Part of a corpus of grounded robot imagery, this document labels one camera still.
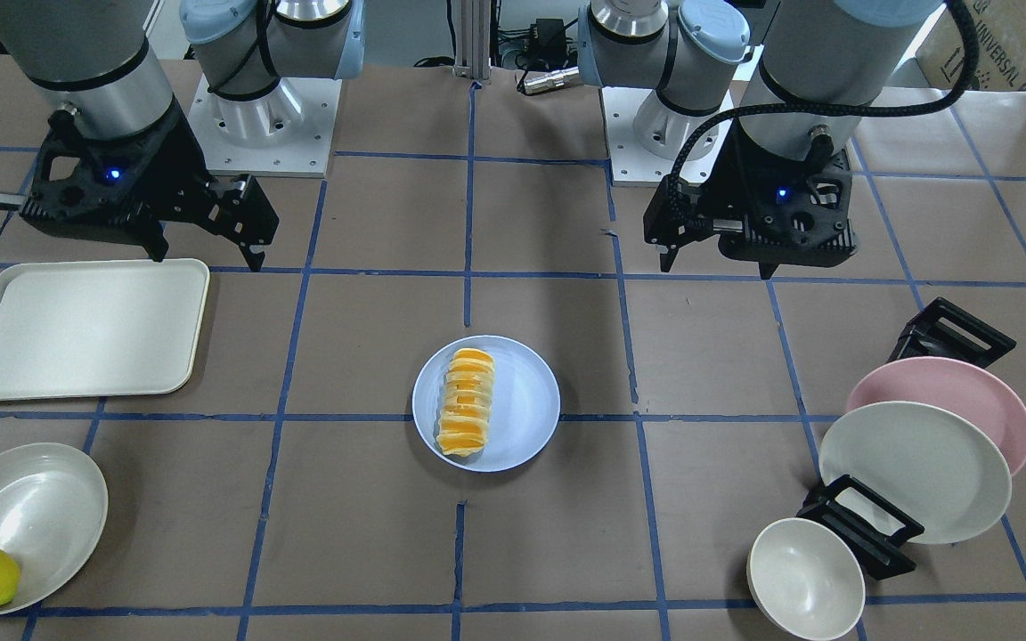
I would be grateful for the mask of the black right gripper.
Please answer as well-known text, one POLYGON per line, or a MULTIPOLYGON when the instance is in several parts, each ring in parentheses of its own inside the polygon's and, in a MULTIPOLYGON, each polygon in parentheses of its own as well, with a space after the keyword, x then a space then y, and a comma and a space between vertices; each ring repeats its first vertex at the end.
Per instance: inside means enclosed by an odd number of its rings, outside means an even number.
POLYGON ((255 175, 211 181, 177 101, 145 130, 114 141, 86 138, 82 115, 68 106, 48 123, 21 219, 46 235, 139 245, 153 261, 168 251, 163 223, 197 224, 261 271, 280 217, 255 175))

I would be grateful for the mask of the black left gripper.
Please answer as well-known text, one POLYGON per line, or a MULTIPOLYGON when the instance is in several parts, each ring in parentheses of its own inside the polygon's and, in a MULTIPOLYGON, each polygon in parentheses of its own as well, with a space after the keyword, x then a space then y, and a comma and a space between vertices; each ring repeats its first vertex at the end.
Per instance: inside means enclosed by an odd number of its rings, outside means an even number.
POLYGON ((717 177, 700 185, 664 175, 643 215, 644 240, 659 248, 660 272, 670 272, 684 245, 720 235, 718 215, 740 215, 737 234, 723 234, 718 251, 753 261, 770 279, 780 266, 832 268, 858 252, 849 216, 852 178, 846 158, 826 126, 815 126, 803 158, 779 157, 732 127, 717 177))

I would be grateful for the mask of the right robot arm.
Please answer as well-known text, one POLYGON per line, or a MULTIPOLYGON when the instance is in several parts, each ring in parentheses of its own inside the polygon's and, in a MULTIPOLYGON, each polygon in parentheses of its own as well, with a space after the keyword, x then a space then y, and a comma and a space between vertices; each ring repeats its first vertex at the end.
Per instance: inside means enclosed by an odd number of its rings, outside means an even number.
MULTIPOLYGON (((216 139, 237 153, 319 143, 308 88, 358 77, 362 1, 183 1, 184 36, 205 78, 216 139)), ((240 249, 252 272, 280 218, 239 157, 219 179, 131 1, 0 1, 0 41, 52 106, 28 193, 0 193, 38 231, 141 247, 164 261, 166 223, 195 224, 240 249)))

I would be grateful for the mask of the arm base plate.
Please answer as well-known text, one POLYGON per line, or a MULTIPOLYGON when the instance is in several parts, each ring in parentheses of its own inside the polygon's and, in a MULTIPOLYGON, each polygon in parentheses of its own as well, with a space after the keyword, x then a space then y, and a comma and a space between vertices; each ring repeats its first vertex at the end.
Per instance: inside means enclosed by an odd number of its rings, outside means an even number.
POLYGON ((211 174, 325 178, 339 94, 334 78, 282 78, 267 96, 228 101, 201 78, 188 122, 211 174))
MULTIPOLYGON (((619 186, 658 185, 672 171, 673 161, 697 126, 710 117, 676 112, 655 89, 606 86, 601 98, 611 179, 619 186)), ((712 174, 732 123, 718 123, 696 141, 681 178, 699 185, 712 174)))

